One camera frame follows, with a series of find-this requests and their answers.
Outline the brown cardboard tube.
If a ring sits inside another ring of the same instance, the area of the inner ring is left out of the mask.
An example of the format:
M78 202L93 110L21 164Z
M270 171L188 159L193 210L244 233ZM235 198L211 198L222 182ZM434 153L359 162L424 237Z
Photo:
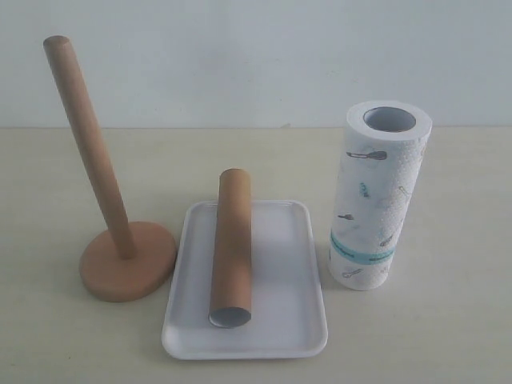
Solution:
M219 177L209 321L236 328L251 320L252 208L247 171L231 168Z

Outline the printed white paper towel roll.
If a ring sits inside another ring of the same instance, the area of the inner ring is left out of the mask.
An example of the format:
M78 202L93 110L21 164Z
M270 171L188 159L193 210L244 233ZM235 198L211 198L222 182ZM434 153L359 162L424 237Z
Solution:
M372 290L387 280L432 126L426 112L404 102L348 110L328 261L345 287Z

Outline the wooden paper towel holder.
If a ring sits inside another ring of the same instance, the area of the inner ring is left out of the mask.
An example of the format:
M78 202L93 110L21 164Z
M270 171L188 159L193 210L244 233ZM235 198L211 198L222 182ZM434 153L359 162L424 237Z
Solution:
M129 221L72 43L65 36L55 35L46 38L43 47L107 226L82 253L82 283L92 295L108 302L143 298L159 288L173 271L176 242L164 226Z

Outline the white rectangular plastic tray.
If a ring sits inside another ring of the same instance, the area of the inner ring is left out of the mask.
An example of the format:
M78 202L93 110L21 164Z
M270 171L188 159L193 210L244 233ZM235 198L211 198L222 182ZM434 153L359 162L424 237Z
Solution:
M328 339L308 209L254 201L217 240L217 204L188 209L162 328L182 360L306 358Z

